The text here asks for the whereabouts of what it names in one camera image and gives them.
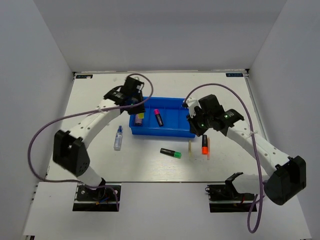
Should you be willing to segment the pink-capped clear marker jar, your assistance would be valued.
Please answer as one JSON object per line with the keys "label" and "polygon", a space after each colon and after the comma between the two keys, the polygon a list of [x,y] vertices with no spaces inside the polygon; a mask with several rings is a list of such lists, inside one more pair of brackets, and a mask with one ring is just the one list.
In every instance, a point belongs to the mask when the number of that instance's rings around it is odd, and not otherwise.
{"label": "pink-capped clear marker jar", "polygon": [[143,112],[136,114],[135,119],[134,119],[134,125],[137,127],[142,127],[143,120],[144,120],[144,113]]}

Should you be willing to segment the slim orange highlighter pen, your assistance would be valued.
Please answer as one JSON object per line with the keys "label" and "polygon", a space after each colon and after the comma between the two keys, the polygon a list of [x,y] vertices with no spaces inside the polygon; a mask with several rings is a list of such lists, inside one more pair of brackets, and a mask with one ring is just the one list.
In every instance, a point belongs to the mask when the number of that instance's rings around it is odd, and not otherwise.
{"label": "slim orange highlighter pen", "polygon": [[211,154],[210,154],[210,138],[207,137],[207,160],[209,161],[211,159]]}

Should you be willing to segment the black highlighter pink cap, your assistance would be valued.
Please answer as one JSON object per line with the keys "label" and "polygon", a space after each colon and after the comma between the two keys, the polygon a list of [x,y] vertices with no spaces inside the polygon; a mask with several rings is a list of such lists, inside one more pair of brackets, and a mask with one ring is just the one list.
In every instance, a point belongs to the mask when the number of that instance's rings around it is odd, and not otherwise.
{"label": "black highlighter pink cap", "polygon": [[162,116],[160,114],[160,111],[158,109],[154,110],[154,115],[155,115],[155,118],[156,118],[156,121],[157,121],[158,125],[160,127],[163,127],[164,126],[164,122],[163,122]]}

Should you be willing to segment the black highlighter orange cap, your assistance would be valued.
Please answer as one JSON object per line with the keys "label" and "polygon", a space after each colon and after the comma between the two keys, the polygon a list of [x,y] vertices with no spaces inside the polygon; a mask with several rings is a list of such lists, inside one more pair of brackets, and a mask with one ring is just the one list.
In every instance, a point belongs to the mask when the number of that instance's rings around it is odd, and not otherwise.
{"label": "black highlighter orange cap", "polygon": [[202,144],[201,144],[201,154],[208,155],[209,147],[208,147],[208,136],[206,134],[202,135]]}

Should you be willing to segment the slim yellow highlighter pen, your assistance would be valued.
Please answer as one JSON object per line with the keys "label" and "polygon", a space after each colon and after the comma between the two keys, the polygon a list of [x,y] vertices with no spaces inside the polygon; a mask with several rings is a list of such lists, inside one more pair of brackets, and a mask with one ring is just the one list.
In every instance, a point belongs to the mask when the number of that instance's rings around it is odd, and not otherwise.
{"label": "slim yellow highlighter pen", "polygon": [[192,141],[188,141],[188,159],[191,161],[193,158],[193,152],[192,152]]}

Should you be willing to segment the clear spray bottle blue cap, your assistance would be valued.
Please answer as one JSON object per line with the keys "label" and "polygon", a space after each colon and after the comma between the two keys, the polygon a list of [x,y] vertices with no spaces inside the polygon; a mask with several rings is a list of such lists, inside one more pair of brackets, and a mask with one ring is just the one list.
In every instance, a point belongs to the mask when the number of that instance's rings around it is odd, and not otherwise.
{"label": "clear spray bottle blue cap", "polygon": [[123,140],[123,127],[120,125],[117,129],[113,149],[115,151],[120,151],[122,147],[122,140]]}

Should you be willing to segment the black highlighter green cap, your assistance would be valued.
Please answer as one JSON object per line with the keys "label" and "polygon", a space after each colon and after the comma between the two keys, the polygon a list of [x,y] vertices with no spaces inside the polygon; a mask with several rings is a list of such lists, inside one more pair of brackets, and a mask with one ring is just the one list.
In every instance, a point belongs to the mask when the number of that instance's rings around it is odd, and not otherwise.
{"label": "black highlighter green cap", "polygon": [[177,159],[180,159],[182,157],[182,154],[180,152],[166,149],[166,148],[161,148],[160,153],[166,156],[177,158]]}

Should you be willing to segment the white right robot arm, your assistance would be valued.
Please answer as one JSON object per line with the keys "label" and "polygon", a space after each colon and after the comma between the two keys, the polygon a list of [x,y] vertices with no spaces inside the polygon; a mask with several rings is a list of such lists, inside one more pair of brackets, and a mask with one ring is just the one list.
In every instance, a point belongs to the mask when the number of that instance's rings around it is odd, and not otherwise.
{"label": "white right robot arm", "polygon": [[215,95],[200,100],[189,97],[182,106],[188,109],[186,119],[191,133],[200,137],[208,129],[214,129],[253,158],[259,158],[260,166],[269,176],[263,190],[273,203],[282,206],[306,187],[306,161],[300,156],[289,156],[254,133],[239,112],[224,110]]}

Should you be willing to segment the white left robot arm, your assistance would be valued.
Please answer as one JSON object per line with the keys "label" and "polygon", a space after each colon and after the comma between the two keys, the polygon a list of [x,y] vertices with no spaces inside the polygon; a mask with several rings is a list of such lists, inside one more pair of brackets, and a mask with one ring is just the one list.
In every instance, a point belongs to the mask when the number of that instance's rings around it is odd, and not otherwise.
{"label": "white left robot arm", "polygon": [[52,159],[57,165],[86,185],[88,193],[99,200],[105,196],[105,181],[90,166],[87,148],[92,140],[124,111],[129,115],[145,112],[142,89],[144,83],[131,75],[102,98],[94,113],[88,113],[77,125],[54,135]]}

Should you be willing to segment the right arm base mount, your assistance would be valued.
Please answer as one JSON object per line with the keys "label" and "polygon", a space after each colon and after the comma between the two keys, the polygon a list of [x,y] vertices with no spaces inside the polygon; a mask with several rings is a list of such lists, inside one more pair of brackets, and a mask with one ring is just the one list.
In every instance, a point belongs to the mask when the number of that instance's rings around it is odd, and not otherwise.
{"label": "right arm base mount", "polygon": [[255,195],[249,192],[238,192],[233,181],[243,175],[236,172],[223,183],[209,184],[204,189],[208,194],[211,213],[248,213]]}

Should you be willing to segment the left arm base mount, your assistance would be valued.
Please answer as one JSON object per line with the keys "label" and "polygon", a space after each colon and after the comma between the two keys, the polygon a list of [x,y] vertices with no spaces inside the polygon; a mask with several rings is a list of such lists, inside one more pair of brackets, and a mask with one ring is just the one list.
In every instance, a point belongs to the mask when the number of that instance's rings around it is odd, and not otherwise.
{"label": "left arm base mount", "polygon": [[110,188],[96,190],[79,185],[76,189],[73,212],[117,212],[120,206],[121,185],[111,185]]}

